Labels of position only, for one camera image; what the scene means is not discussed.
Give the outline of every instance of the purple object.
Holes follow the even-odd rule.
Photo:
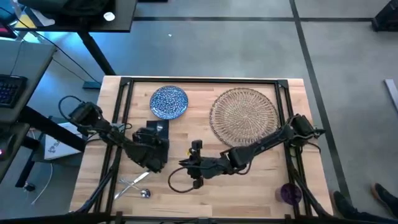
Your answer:
[[[294,184],[284,184],[275,191],[275,197],[280,202],[296,205],[301,201],[303,193],[300,188]]]

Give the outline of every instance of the metal utensil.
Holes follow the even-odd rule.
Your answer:
[[[120,196],[122,196],[122,194],[124,194],[127,190],[130,189],[130,187],[134,186],[134,184],[138,183],[139,181],[141,181],[143,178],[145,178],[146,176],[148,176],[150,171],[146,171],[143,174],[141,174],[139,177],[137,177],[135,180],[133,180],[132,183],[130,183],[128,186],[126,186],[121,192],[117,193],[114,196],[114,199],[118,199]]]
[[[141,197],[143,198],[150,198],[150,190],[149,189],[140,189],[139,187],[136,187],[135,185],[131,185],[130,182],[124,180],[124,179],[120,179],[119,180],[120,183],[124,183],[127,186],[131,186],[134,187],[135,189],[139,190],[139,193],[141,194]]]

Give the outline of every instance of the desk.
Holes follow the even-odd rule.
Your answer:
[[[98,105],[106,119],[111,120],[117,98],[121,77],[105,77],[99,93]],[[294,113],[304,114],[311,122],[312,116],[308,105],[307,94],[302,79],[289,79],[289,89]],[[209,126],[209,112],[217,97],[231,88],[252,88],[265,94],[275,104],[273,86],[239,83],[160,83],[134,82],[132,101],[127,122],[133,128],[126,136],[145,126],[147,120],[157,120],[149,109],[149,100],[156,89],[164,85],[177,85],[188,95],[188,110],[179,118],[170,121],[169,127],[169,161],[160,174],[150,174],[138,187],[148,188],[153,196],[150,199],[140,198],[139,192],[129,190],[120,199],[113,202],[112,213],[122,211],[126,216],[140,217],[244,217],[244,218],[284,218],[293,214],[292,207],[275,199],[275,190],[288,182],[287,168],[283,146],[279,145],[257,156],[248,175],[223,175],[205,180],[205,185],[187,194],[178,194],[169,189],[167,177],[179,167],[178,161],[187,158],[187,149],[192,140],[202,139],[202,156],[218,156],[228,147],[213,134]],[[124,100],[120,108],[125,107]],[[70,210],[80,208],[96,188],[106,145],[93,142],[87,145],[83,162],[78,174]],[[302,153],[303,166],[307,185],[323,208],[333,214],[322,161],[318,149],[305,146]],[[119,166],[118,178],[129,180],[136,178],[144,171],[133,163],[123,152]],[[186,172],[179,172],[173,177],[178,189],[192,186],[192,180]],[[119,192],[124,186],[116,185]],[[101,211],[105,208],[103,200]]]
[[[15,25],[15,30],[20,31],[44,31],[44,32],[77,32],[82,39],[87,50],[91,56],[95,59],[98,65],[104,71],[105,75],[116,75],[112,66],[107,61],[106,57],[102,53],[101,49],[96,44],[95,40],[89,34],[89,32],[130,32],[132,20],[134,18],[134,11],[136,10],[136,0],[114,0],[113,13],[116,18],[113,21],[106,21],[100,16],[98,22],[90,24],[87,28],[83,27],[79,21],[67,22],[63,20],[56,21],[55,25],[52,26],[40,26],[39,23],[35,23],[32,19],[32,25],[28,25],[28,28],[18,22]],[[95,82],[86,82],[83,88],[99,88]]]
[[[0,40],[0,49],[0,74],[10,74],[16,61],[11,75],[28,78],[26,88],[15,107],[0,108],[0,128],[3,130],[10,128],[10,132],[17,134],[17,141],[14,144],[11,157],[6,161],[0,161],[1,182],[24,140],[29,139],[31,142],[36,142],[34,139],[25,137],[30,126],[81,151],[84,150],[85,143],[81,138],[26,106],[51,62],[55,47],[47,44]]]

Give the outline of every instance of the blue and white plate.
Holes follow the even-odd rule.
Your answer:
[[[162,119],[178,118],[187,108],[187,94],[177,86],[163,86],[150,98],[150,110]]]

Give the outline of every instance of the wooden table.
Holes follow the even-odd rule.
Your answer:
[[[103,115],[111,121],[118,86],[121,77],[105,77],[98,98],[98,106]],[[304,114],[310,122],[312,116],[307,94],[302,79],[288,79],[294,113]],[[213,134],[209,125],[209,112],[212,104],[226,90],[236,87],[252,88],[266,95],[276,105],[275,90],[272,85],[264,84],[224,84],[224,83],[134,83],[128,123],[133,128],[126,136],[139,127],[146,126],[147,120],[158,120],[149,109],[149,100],[156,89],[164,85],[176,85],[188,95],[188,110],[179,118],[170,120],[169,161],[160,174],[150,174],[137,184],[152,192],[150,199],[140,198],[137,190],[128,190],[121,198],[114,201],[113,213],[122,211],[123,215],[141,217],[239,217],[239,218],[283,218],[292,214],[290,205],[275,199],[275,190],[288,182],[287,168],[282,145],[258,155],[252,163],[249,174],[222,175],[205,180],[205,185],[186,194],[178,194],[167,185],[169,174],[179,167],[178,161],[187,158],[187,150],[192,140],[202,139],[202,156],[218,157],[228,148]],[[287,110],[282,93],[285,117]],[[97,141],[90,143],[85,151],[83,162],[76,182],[70,210],[80,208],[96,188],[103,163],[106,145]],[[323,173],[322,161],[318,149],[307,145],[302,153],[308,188],[312,191],[323,208],[333,214],[330,198]],[[118,178],[135,179],[145,169],[131,161],[123,152]],[[173,178],[175,188],[187,189],[192,186],[192,179],[186,172],[178,172]],[[124,186],[117,184],[116,192]]]

